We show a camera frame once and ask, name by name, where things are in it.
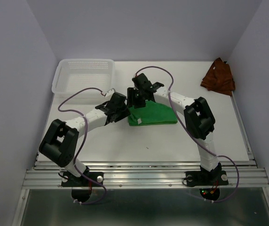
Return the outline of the green microfibre towel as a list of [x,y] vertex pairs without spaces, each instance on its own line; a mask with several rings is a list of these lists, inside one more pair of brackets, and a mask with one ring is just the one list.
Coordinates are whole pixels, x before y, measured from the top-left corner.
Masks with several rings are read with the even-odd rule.
[[164,104],[147,101],[142,108],[129,108],[129,126],[151,126],[176,124],[178,122],[171,107]]

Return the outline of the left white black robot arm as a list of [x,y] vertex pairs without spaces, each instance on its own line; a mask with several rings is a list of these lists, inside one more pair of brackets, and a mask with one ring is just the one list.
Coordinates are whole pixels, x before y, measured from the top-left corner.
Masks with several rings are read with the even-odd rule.
[[106,99],[107,101],[78,118],[67,121],[53,120],[39,146],[39,152],[71,173],[72,180],[79,186],[88,182],[89,174],[86,172],[88,167],[75,156],[78,139],[85,139],[88,132],[130,115],[126,96],[113,92],[106,94]]

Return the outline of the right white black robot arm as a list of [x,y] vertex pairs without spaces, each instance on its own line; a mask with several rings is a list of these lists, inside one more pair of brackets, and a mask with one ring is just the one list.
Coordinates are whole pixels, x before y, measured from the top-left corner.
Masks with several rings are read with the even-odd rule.
[[169,106],[184,116],[185,130],[198,145],[200,178],[206,184],[215,181],[221,165],[213,141],[215,118],[206,99],[183,96],[160,82],[152,84],[143,73],[133,77],[132,82],[134,86],[127,89],[130,106],[143,108],[147,101],[152,101]]

